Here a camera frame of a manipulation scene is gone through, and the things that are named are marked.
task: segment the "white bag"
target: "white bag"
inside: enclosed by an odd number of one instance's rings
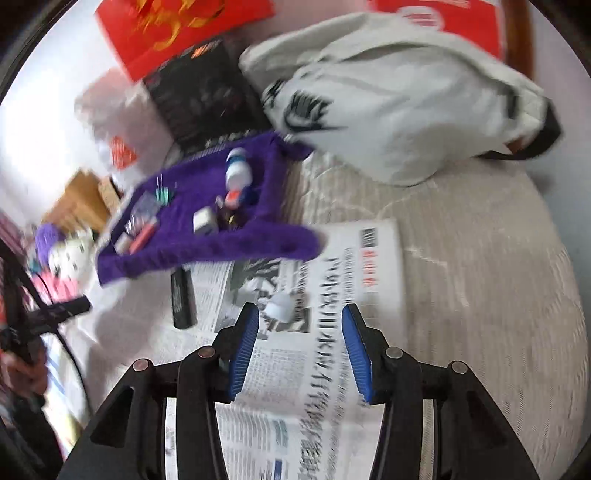
[[[162,169],[174,140],[141,82],[110,69],[75,100],[74,111],[124,192]]]
[[[531,158],[560,135],[535,83],[461,37],[394,14],[344,15],[272,38],[248,48],[240,68],[264,91],[277,130],[386,183],[414,185],[447,160],[540,133],[517,155],[488,156]]]

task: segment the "black box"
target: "black box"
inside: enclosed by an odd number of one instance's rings
[[[144,84],[185,155],[271,129],[221,38],[188,48]]]

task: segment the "purple towel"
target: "purple towel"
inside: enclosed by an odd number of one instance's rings
[[[249,152],[253,187],[260,194],[259,202],[245,210],[248,221],[243,228],[197,236],[193,233],[193,214],[205,206],[213,206],[217,195],[225,197],[226,157],[235,147],[246,148]],[[162,185],[174,190],[175,195],[170,205],[158,214],[160,228],[142,250],[134,255],[119,256],[114,244],[125,231],[131,209],[143,192],[155,192],[156,178],[160,174],[146,180],[138,186],[121,220],[113,228],[110,244],[98,256],[100,283],[196,261],[310,260],[318,256],[320,243],[311,230],[279,223],[287,159],[303,160],[310,153],[311,149],[303,144],[287,143],[276,133],[267,132],[164,170]]]

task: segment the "person's hand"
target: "person's hand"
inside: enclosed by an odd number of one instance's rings
[[[45,348],[38,351],[34,365],[28,365],[12,352],[0,355],[0,373],[2,381],[14,393],[28,398],[36,393],[43,395],[47,390],[47,354]]]

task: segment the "red paper bag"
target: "red paper bag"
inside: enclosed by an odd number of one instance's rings
[[[271,0],[103,0],[96,10],[134,82],[196,43],[273,13]]]
[[[425,27],[455,33],[498,59],[505,50],[500,0],[369,0],[380,12],[396,12]]]

